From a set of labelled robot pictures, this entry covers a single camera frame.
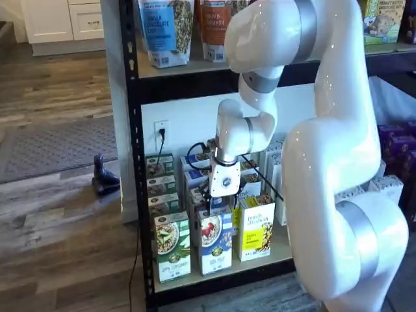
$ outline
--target black metal shelf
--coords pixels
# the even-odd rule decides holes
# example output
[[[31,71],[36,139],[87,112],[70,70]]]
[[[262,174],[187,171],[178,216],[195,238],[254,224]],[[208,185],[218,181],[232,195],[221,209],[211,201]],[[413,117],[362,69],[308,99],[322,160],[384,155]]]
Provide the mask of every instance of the black metal shelf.
[[[131,146],[135,166],[136,197],[140,226],[142,269],[148,310],[186,300],[199,295],[279,276],[295,270],[292,259],[284,259],[247,268],[233,274],[219,275],[188,285],[155,290],[150,223],[144,163],[144,143],[141,106],[177,99],[200,98],[238,91],[238,75],[218,66],[214,70],[182,72],[171,70],[139,77],[137,34],[133,17],[133,0],[118,0],[124,57],[127,101],[131,129]],[[367,70],[370,76],[416,71],[416,48],[405,44],[366,48]],[[291,64],[285,67],[279,86],[314,83],[319,61]]]

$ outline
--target black cable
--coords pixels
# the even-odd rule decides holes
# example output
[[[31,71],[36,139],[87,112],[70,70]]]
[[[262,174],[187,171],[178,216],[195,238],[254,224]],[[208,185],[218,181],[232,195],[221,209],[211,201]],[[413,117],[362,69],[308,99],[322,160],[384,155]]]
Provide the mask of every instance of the black cable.
[[[244,155],[241,155],[241,157],[242,158],[244,158],[244,160],[259,174],[259,176],[263,179],[263,180],[265,180],[265,182],[266,182],[266,184],[268,185],[268,186],[270,186],[271,188],[272,188],[272,190],[274,191],[274,193],[276,194],[276,196],[281,200],[281,201],[283,201],[284,202],[284,199],[283,199],[283,197],[281,197],[280,196],[280,194],[279,194],[279,192],[273,187],[273,185],[266,179],[266,177],[259,171],[259,170],[257,170],[257,168],[255,167],[255,166],[253,166],[253,164],[244,156]]]
[[[187,158],[189,159],[189,154],[190,154],[190,151],[192,151],[196,146],[201,146],[201,148],[202,148],[202,152],[203,153],[205,153],[206,151],[207,151],[207,147],[205,146],[205,144],[204,143],[202,143],[202,142],[198,142],[198,143],[195,143],[194,145],[192,145],[191,147],[190,147],[190,149],[188,150],[188,153],[187,153]],[[192,169],[194,169],[194,170],[208,170],[208,171],[211,171],[211,167],[201,167],[201,168],[198,168],[198,167],[195,167],[191,162],[189,162],[189,166],[192,168]]]
[[[154,173],[157,171],[157,166],[159,165],[159,160],[161,158],[163,144],[164,144],[164,134],[165,134],[165,132],[166,132],[165,129],[159,129],[159,134],[162,136],[162,144],[161,144],[161,149],[159,150],[159,154],[157,156],[157,162],[156,162]],[[133,282],[133,275],[135,274],[135,269],[136,269],[136,264],[137,264],[138,238],[139,238],[139,227],[138,227],[138,205],[137,205],[136,253],[135,253],[135,262],[133,263],[133,268],[131,269],[130,279],[129,279],[129,307],[130,307],[130,312],[131,312],[131,309],[132,309],[132,305],[131,305],[131,284]]]

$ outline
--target white robotic arm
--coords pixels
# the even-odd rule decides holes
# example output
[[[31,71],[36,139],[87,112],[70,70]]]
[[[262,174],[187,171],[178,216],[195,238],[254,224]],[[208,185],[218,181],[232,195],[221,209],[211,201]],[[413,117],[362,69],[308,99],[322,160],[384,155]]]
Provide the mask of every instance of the white robotic arm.
[[[321,60],[317,118],[289,133],[282,180],[296,269],[330,311],[380,310],[408,241],[400,209],[383,195],[334,201],[334,194],[368,181],[380,165],[361,19],[356,0],[258,0],[234,16],[227,61],[242,73],[242,99],[260,114],[243,118],[238,103],[221,103],[211,161],[211,195],[236,193],[229,175],[237,171],[239,177],[237,155],[262,150],[272,138],[277,111],[271,86],[283,66]]]

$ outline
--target granola bag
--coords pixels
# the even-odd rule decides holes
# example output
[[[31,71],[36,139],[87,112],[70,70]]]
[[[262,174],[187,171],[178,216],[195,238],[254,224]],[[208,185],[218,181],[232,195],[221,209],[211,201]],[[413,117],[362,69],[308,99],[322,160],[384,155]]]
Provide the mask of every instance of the granola bag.
[[[194,0],[139,0],[140,17],[151,64],[158,68],[189,61]]]
[[[200,28],[203,57],[211,62],[225,62],[224,40],[231,18],[247,7],[250,0],[200,0]]]

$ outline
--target floor mat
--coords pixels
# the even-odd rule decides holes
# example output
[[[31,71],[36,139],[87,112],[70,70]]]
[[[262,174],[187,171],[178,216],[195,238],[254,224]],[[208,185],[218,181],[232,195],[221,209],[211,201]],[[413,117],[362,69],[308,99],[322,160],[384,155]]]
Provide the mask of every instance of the floor mat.
[[[0,144],[0,183],[86,166],[97,153],[117,159],[112,116],[11,129]]]

